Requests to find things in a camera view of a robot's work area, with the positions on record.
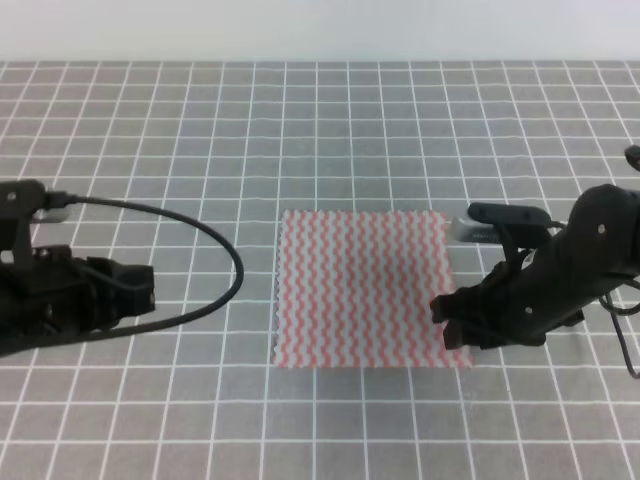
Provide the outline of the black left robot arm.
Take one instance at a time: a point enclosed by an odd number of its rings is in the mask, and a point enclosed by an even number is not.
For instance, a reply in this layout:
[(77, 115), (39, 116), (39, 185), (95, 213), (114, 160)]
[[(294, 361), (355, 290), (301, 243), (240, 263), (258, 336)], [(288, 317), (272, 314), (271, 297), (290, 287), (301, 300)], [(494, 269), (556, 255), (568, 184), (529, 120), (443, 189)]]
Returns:
[(1, 265), (1, 354), (83, 343), (155, 310), (154, 270), (38, 247), (32, 263)]

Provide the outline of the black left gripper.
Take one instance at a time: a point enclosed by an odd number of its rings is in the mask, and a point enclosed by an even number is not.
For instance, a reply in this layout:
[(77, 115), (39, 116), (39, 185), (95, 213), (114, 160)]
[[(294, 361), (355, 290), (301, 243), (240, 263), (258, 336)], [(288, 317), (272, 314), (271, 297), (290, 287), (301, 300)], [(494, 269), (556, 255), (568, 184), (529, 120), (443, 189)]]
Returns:
[[(116, 297), (122, 292), (142, 297)], [(14, 335), (35, 339), (108, 331), (155, 310), (154, 269), (101, 257), (76, 258), (68, 247), (38, 249), (14, 269)]]

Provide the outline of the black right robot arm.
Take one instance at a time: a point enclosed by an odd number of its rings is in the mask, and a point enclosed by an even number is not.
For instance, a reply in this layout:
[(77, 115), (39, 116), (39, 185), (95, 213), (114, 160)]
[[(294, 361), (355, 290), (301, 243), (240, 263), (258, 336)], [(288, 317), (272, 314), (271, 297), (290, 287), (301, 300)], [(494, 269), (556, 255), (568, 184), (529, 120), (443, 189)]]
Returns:
[(472, 203), (452, 222), (459, 242), (502, 247), (505, 258), (477, 285), (437, 296), (433, 321), (448, 350), (541, 346), (584, 319), (583, 307), (639, 275), (639, 194), (587, 189), (566, 223), (537, 207)]

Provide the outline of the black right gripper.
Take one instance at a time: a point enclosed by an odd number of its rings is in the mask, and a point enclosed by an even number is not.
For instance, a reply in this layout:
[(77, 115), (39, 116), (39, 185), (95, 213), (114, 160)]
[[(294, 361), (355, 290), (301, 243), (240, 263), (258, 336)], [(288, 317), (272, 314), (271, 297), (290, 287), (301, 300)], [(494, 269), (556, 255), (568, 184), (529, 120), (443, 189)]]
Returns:
[[(446, 349), (539, 346), (582, 307), (639, 276), (639, 193), (605, 184), (576, 200), (566, 227), (521, 260), (495, 265), (479, 287), (430, 302)], [(473, 323), (481, 323), (484, 329)]]

